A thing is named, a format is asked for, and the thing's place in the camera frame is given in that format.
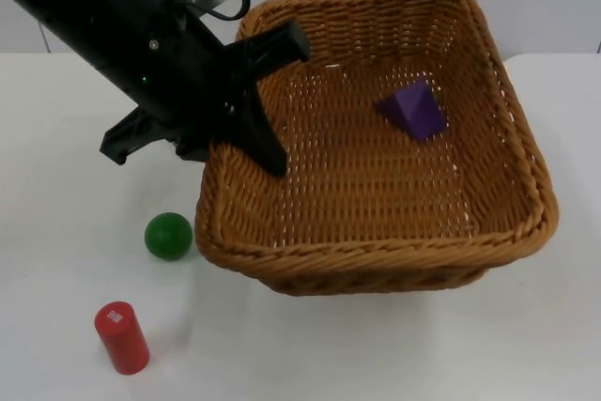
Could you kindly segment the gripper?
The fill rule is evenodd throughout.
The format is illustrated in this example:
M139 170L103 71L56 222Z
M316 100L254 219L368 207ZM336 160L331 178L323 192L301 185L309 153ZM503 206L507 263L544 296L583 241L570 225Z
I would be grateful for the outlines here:
M189 10L151 14L95 7L88 35L104 57L99 71L136 108L108 130L100 151L119 165L160 140L184 161L206 162L210 145L240 148L274 177L287 154L261 102L258 83L305 62L310 41L296 20L222 44Z

